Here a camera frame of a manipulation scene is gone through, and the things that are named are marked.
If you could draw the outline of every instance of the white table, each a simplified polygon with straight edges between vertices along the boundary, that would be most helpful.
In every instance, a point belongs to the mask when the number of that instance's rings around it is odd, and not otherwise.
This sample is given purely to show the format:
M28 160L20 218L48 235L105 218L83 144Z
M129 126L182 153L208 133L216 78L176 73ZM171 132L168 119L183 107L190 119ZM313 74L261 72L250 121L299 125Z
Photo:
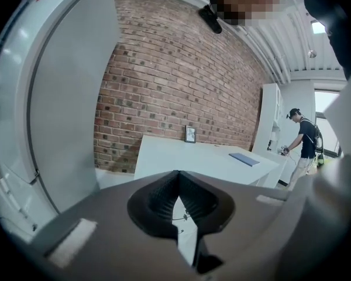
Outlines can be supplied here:
M241 153L260 163L250 167L229 156L230 153ZM145 135L139 150L135 179L172 170L185 170L230 182L250 184L277 166L276 162L235 146L185 143Z

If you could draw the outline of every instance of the brick wall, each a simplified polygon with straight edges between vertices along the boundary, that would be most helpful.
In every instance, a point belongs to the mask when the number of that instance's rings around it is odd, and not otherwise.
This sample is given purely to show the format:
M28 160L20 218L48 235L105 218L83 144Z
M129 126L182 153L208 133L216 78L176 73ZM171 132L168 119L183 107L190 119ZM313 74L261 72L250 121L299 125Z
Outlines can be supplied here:
M95 164L134 172L143 134L249 149L268 78L231 32L215 35L180 0L116 0L121 40L97 103Z

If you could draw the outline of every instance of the ceiling light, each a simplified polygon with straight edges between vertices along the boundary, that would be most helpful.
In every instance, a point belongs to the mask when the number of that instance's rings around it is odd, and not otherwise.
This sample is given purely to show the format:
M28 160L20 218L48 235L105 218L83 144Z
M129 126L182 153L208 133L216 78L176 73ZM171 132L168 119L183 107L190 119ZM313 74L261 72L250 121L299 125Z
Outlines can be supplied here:
M325 26L323 24L321 24L320 22L312 23L312 28L314 30L314 34L326 33Z

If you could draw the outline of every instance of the blue book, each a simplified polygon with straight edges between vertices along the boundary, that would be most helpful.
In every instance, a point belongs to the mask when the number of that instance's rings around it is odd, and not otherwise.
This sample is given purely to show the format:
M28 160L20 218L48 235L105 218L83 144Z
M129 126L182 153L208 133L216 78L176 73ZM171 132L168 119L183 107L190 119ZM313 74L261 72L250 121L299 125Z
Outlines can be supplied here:
M245 163L248 166L255 166L255 165L260 163L260 162L257 162L256 160L253 160L252 158L245 156L243 154L240 154L240 153L231 153L229 155L231 157L234 157L235 159Z

